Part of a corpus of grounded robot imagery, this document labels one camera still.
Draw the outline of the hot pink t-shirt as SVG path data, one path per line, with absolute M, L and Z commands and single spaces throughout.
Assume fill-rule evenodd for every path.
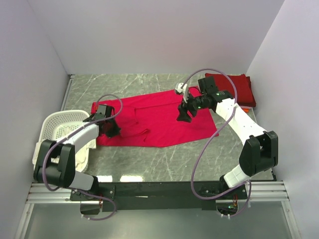
M 99 146 L 168 147 L 211 137 L 217 128 L 208 109 L 199 110 L 191 122 L 177 121 L 182 96 L 174 90 L 106 100 L 115 108 L 120 134 L 101 135 Z

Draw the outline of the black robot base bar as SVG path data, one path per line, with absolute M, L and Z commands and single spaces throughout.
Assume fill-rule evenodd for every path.
M 226 191 L 221 181 L 195 181 L 194 188 L 202 197 L 216 196 Z M 240 186 L 223 195 L 218 200 L 247 199 L 245 186 Z M 165 210 L 196 209 L 216 210 L 216 200 L 201 200 L 192 190 L 190 182 L 100 182 L 98 196 L 104 196 L 115 202 L 117 210 Z M 72 192 L 70 201 L 91 203 L 99 201 L 80 192 Z

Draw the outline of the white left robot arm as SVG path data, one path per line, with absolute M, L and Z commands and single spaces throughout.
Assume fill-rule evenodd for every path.
M 58 140 L 44 140 L 36 160 L 33 178 L 36 182 L 55 185 L 58 188 L 72 188 L 99 193 L 96 176 L 87 175 L 76 170 L 76 153 L 87 143 L 101 135 L 114 137 L 120 134 L 115 121 L 119 113 L 108 105 L 98 105 L 97 111 L 66 137 Z

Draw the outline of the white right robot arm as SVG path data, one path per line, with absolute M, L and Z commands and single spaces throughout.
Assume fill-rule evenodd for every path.
M 242 186 L 252 176 L 275 167 L 278 164 L 278 136 L 274 131 L 266 131 L 255 123 L 236 103 L 230 92 L 218 89 L 213 77 L 199 79 L 198 85 L 200 96 L 197 97 L 191 95 L 187 83 L 176 85 L 176 94 L 182 95 L 177 120 L 191 122 L 198 110 L 213 110 L 225 120 L 224 124 L 232 128 L 243 144 L 238 165 L 220 178 L 220 193 L 201 196 L 196 192 L 194 182 L 190 182 L 196 197 L 212 200 Z

